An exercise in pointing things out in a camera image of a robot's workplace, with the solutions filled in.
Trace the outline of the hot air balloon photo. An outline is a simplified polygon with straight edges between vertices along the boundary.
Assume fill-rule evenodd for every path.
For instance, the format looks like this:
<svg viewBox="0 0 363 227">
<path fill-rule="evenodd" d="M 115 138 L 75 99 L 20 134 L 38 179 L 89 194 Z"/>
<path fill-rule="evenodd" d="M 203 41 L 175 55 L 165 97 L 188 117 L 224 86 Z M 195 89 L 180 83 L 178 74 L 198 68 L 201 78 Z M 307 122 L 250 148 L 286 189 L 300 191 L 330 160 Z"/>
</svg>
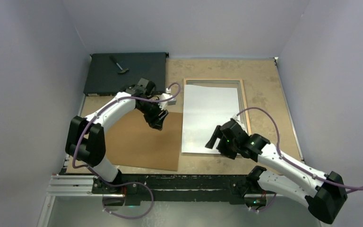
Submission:
<svg viewBox="0 0 363 227">
<path fill-rule="evenodd" d="M 219 154 L 214 148 L 208 149 L 216 126 L 223 125 L 240 111 L 238 90 L 229 87 L 205 87 L 186 85 L 184 87 L 182 153 Z"/>
</svg>

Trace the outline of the brown cardboard backing board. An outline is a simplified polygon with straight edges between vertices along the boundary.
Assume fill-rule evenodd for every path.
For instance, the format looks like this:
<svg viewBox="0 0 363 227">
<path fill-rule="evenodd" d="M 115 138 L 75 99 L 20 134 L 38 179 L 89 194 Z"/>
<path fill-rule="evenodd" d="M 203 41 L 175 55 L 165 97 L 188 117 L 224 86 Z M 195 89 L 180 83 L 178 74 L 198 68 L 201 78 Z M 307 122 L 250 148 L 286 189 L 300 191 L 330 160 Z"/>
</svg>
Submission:
<svg viewBox="0 0 363 227">
<path fill-rule="evenodd" d="M 170 112 L 161 131 L 152 129 L 133 110 L 105 133 L 106 156 L 112 164 L 176 171 L 182 145 L 182 113 Z"/>
</svg>

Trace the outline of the blue wooden picture frame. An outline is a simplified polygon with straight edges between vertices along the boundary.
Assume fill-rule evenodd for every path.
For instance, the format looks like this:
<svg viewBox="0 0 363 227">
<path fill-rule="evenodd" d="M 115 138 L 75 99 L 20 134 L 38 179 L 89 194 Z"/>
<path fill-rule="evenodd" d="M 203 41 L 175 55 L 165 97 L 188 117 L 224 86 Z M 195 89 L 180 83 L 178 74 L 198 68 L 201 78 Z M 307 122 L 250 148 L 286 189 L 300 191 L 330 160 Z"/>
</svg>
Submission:
<svg viewBox="0 0 363 227">
<path fill-rule="evenodd" d="M 242 111 L 243 109 L 248 107 L 242 79 L 214 79 L 214 78 L 212 78 L 212 79 L 192 79 L 192 78 L 188 78 L 188 79 L 184 80 L 184 87 L 186 85 L 236 88 L 238 90 L 238 100 L 239 100 L 240 111 Z"/>
</svg>

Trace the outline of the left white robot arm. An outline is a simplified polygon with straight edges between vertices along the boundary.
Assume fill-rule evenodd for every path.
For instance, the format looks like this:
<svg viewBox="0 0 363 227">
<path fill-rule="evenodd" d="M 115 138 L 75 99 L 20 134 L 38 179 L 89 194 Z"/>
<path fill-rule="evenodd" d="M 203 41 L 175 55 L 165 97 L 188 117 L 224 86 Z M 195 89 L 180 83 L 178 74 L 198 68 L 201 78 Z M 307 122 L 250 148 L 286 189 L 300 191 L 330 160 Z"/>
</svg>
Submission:
<svg viewBox="0 0 363 227">
<path fill-rule="evenodd" d="M 86 117 L 70 121 L 65 152 L 74 169 L 86 167 L 104 182 L 109 193 L 121 190 L 122 173 L 106 156 L 105 133 L 124 115 L 139 110 L 150 128 L 162 130 L 167 107 L 176 103 L 171 88 L 158 91 L 153 81 L 141 78 L 134 85 L 124 86 L 113 99 Z"/>
</svg>

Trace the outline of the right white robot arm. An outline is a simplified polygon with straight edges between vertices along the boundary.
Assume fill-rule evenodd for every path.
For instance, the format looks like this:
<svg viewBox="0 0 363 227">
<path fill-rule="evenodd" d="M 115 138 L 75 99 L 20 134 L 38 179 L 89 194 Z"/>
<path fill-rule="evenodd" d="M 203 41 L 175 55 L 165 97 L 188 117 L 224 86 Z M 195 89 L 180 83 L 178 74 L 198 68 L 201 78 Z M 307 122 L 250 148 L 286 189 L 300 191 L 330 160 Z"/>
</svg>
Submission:
<svg viewBox="0 0 363 227">
<path fill-rule="evenodd" d="M 275 144 L 259 134 L 248 134 L 235 119 L 216 126 L 205 147 L 215 148 L 230 159 L 241 155 L 276 170 L 277 174 L 255 166 L 247 175 L 247 188 L 288 197 L 323 223 L 331 225 L 348 198 L 341 175 L 334 171 L 324 173 L 278 152 Z"/>
</svg>

